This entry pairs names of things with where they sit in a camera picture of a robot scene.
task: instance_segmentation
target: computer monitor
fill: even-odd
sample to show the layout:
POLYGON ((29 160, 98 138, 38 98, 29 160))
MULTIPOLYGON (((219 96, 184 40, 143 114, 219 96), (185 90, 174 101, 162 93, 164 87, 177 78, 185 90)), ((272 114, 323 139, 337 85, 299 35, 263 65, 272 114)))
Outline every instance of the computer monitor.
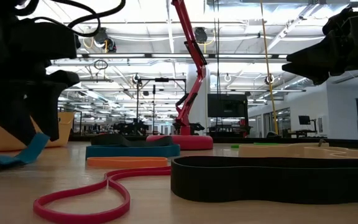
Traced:
POLYGON ((208 94, 208 117, 248 119, 247 96, 208 94))
POLYGON ((299 124, 300 125, 309 125, 310 124, 310 117, 303 115, 299 116, 299 124))

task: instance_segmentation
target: wooden table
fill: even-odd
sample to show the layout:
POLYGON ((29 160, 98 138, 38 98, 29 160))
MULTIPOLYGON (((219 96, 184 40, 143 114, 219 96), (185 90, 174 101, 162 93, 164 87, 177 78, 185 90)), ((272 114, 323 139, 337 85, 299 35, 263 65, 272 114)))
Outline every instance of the wooden table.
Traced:
MULTIPOLYGON (((37 197, 101 180, 108 170, 85 166, 85 146, 88 144, 71 142, 68 148, 46 149, 34 164, 0 171, 0 223, 49 223, 32 212, 32 202, 37 197)), ((237 151, 230 150, 229 144, 215 144, 213 151, 183 152, 182 155, 237 156, 237 151)), ((295 205, 262 201, 199 203, 172 194, 168 176, 132 177, 120 182, 131 194, 131 210, 111 223, 358 223, 358 203, 344 205, 295 205)), ((106 189, 54 202, 48 207, 62 212, 93 213, 114 208, 121 203, 121 200, 121 196, 113 190, 106 189)))

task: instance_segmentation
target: pink base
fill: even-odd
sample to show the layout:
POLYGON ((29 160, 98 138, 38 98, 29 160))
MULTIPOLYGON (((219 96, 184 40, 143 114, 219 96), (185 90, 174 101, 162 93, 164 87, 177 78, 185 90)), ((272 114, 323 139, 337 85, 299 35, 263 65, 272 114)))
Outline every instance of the pink base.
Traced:
MULTIPOLYGON (((159 136, 147 136, 146 141, 154 141, 165 137, 159 136)), ((180 145, 180 150, 210 150, 214 147, 211 136, 182 136, 173 135, 173 143, 180 145)))

